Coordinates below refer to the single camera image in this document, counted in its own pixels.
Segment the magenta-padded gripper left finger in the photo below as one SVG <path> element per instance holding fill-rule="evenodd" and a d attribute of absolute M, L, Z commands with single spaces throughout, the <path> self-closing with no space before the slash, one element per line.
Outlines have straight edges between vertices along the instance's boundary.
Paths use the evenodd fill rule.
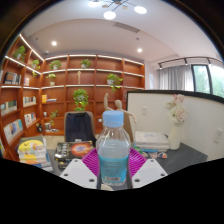
<path fill-rule="evenodd" d="M 96 150 L 90 151 L 82 159 L 73 159 L 60 177 L 78 186 L 96 189 L 100 174 L 99 159 Z"/>

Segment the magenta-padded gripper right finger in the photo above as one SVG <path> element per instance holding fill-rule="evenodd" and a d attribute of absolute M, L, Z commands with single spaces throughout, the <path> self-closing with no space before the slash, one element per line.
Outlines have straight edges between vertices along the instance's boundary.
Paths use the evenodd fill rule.
<path fill-rule="evenodd" d="M 128 186 L 132 189 L 141 188 L 167 176 L 155 159 L 147 159 L 135 149 L 130 150 L 128 173 Z"/>

